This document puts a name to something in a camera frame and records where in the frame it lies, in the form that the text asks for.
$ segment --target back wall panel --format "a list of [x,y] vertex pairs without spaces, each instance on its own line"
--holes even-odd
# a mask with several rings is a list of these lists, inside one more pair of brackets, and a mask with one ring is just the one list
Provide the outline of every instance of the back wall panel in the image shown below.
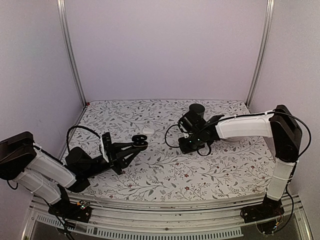
[[66,1],[89,101],[244,100],[267,1]]

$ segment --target black cylinder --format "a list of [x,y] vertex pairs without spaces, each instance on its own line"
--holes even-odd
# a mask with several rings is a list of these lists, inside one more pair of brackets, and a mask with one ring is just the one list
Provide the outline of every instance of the black cylinder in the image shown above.
[[189,110],[195,111],[196,114],[204,118],[205,115],[205,107],[199,103],[193,103],[189,106]]

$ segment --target floral pattern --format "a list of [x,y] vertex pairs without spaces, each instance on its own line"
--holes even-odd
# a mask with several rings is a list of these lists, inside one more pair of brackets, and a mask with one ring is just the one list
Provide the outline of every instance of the floral pattern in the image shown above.
[[[102,135],[110,132],[112,142],[131,142],[144,128],[155,130],[148,136],[148,148],[117,175],[112,170],[90,179],[81,194],[100,198],[136,201],[198,201],[264,193],[275,166],[262,137],[244,137],[238,142],[216,141],[209,156],[196,152],[182,154],[165,144],[168,127],[188,111],[189,105],[205,107],[204,118],[214,115],[248,114],[242,101],[231,100],[110,100],[93,101],[79,125]],[[178,145],[182,137],[173,127],[168,142]],[[99,140],[83,129],[74,133],[70,147],[79,146],[91,157],[98,156]]]

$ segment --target wall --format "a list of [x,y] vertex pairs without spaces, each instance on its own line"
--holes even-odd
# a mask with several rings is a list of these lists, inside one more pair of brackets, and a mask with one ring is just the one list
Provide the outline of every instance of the wall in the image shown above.
[[[0,0],[0,140],[23,131],[54,155],[81,111],[56,0]],[[0,239],[16,240],[31,194],[0,180]]]
[[266,0],[65,4],[89,101],[246,98]]
[[271,33],[251,107],[252,112],[259,112],[285,104],[311,129],[312,145],[300,158],[291,188],[299,193],[316,239],[320,236],[319,12],[319,1],[275,2]]

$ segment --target ventilation grille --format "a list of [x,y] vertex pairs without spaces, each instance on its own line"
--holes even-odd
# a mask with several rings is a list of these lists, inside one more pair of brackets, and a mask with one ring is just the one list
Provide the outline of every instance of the ventilation grille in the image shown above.
[[[36,219],[38,222],[63,229],[62,224],[55,217],[38,213]],[[240,227],[201,233],[176,234],[124,232],[94,226],[86,226],[85,228],[86,231],[84,232],[77,230],[73,232],[102,239],[108,238],[109,240],[223,240],[243,236]]]

